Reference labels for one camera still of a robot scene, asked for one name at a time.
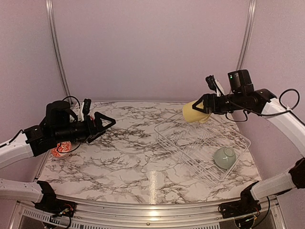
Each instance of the marble countertop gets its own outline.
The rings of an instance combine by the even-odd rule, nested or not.
[[[247,150],[228,179],[209,187],[156,142],[154,127],[181,110],[182,103],[94,102],[116,125],[66,159],[48,158],[39,180],[59,195],[97,201],[179,204],[239,197],[261,180]],[[217,115],[238,131],[234,122]]]

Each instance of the wire rack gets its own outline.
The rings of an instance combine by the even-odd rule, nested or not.
[[[182,111],[155,126],[157,141],[170,152],[177,163],[185,164],[201,180],[214,187],[225,181],[251,142],[229,125],[211,116],[202,124],[187,123]],[[216,165],[214,153],[222,147],[232,147],[236,161],[229,169]]]

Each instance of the green bowl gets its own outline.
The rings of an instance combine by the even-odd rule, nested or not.
[[[231,147],[223,147],[214,153],[214,161],[220,168],[229,169],[236,161],[236,154]]]

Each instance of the marble surface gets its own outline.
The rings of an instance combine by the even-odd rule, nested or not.
[[[181,103],[94,102],[96,111],[116,119],[90,145],[66,159],[48,158],[40,180],[70,197],[117,203],[178,204],[235,198],[260,180],[247,150],[228,179],[209,187],[156,142],[154,127],[181,110]],[[221,122],[235,123],[217,115]]]

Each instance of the red patterned bowl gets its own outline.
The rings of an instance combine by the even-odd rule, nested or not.
[[[71,142],[62,142],[61,144],[58,143],[56,148],[53,148],[51,150],[52,154],[56,158],[66,158],[72,149],[72,144]]]

